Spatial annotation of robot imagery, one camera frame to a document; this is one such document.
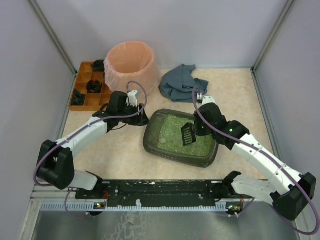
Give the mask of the black litter scoop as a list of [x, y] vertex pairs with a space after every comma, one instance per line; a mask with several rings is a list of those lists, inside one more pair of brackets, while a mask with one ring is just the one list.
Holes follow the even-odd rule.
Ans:
[[191, 122], [186, 123], [181, 128], [182, 143], [184, 146], [193, 144], [196, 142], [196, 135], [193, 131], [193, 124]]

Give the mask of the dark green litter box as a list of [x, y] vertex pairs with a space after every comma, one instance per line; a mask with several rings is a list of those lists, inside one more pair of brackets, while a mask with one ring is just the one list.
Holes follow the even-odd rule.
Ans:
[[216, 159], [219, 146], [210, 135], [197, 136], [196, 142], [184, 146], [182, 127], [193, 123], [194, 116], [190, 113], [157, 110], [144, 132], [145, 151], [178, 163], [199, 168], [209, 167]]

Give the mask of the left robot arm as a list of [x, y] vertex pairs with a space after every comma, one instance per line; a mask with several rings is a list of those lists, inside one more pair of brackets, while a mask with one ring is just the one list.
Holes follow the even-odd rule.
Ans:
[[54, 186], [92, 191], [99, 177], [87, 171], [75, 169], [76, 156], [99, 137], [109, 133], [119, 123], [142, 127], [148, 124], [145, 104], [138, 102], [140, 92], [115, 91], [104, 104], [80, 128], [56, 141], [46, 140], [40, 147], [37, 165], [33, 173], [38, 186]]

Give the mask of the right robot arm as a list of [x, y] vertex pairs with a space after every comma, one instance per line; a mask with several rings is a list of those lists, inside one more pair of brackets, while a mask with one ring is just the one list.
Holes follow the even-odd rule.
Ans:
[[287, 166], [240, 122], [227, 121], [212, 97], [205, 96], [194, 113], [193, 128], [197, 136], [212, 136], [217, 144], [242, 156], [266, 177], [266, 180], [258, 180], [231, 172], [226, 181], [236, 194], [270, 204], [289, 221], [294, 221], [308, 205], [308, 199], [313, 199], [317, 179], [309, 172], [302, 174]]

